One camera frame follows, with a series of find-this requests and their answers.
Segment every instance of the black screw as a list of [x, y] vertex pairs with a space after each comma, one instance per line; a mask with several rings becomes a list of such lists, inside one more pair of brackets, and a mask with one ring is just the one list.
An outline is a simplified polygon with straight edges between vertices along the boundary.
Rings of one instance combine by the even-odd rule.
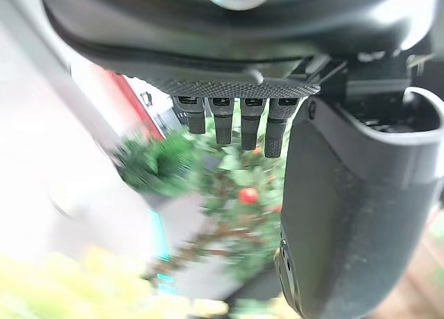
[[308, 117], [311, 120], [314, 120], [314, 117], [316, 116], [316, 102], [312, 101], [310, 105], [308, 105]]

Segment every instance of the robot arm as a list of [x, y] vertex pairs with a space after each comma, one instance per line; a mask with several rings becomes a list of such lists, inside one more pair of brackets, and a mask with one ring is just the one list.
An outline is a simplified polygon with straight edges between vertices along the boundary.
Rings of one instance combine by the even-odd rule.
[[409, 88], [430, 58], [438, 0], [43, 0], [58, 34], [95, 63], [172, 95], [220, 144], [241, 99], [267, 157], [290, 138], [276, 268], [306, 319], [354, 319], [395, 285], [444, 177], [444, 102]]

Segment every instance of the red fruit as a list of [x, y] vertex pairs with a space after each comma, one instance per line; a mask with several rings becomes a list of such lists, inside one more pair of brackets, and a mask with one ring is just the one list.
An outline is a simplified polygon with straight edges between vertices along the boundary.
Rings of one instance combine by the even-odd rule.
[[239, 199], [242, 203], [249, 205], [257, 202], [257, 199], [259, 199], [259, 194], [257, 193], [256, 189], [249, 187], [247, 189], [242, 189], [239, 192]]
[[262, 153], [262, 148], [261, 147], [256, 147], [256, 149], [253, 150], [253, 155], [259, 155], [260, 153]]
[[282, 211], [282, 205], [279, 205], [273, 209], [275, 213], [280, 213]]

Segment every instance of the perforated metal plate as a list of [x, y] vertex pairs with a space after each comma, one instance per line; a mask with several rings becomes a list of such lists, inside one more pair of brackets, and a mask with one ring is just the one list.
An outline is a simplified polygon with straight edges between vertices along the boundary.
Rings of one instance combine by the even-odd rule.
[[262, 83], [213, 83], [145, 78], [146, 82], [172, 96], [210, 98], [300, 98], [319, 92], [319, 86], [293, 87]]

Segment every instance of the curved plastic panel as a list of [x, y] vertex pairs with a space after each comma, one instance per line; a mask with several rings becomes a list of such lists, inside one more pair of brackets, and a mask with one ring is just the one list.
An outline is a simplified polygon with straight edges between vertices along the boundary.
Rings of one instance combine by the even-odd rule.
[[409, 263], [444, 176], [444, 102], [411, 92], [433, 105], [437, 129], [378, 132], [318, 98], [295, 119], [275, 262], [306, 319], [364, 318]]
[[437, 0], [270, 0], [235, 12], [210, 0], [43, 0], [56, 29], [86, 46], [259, 62], [409, 48]]

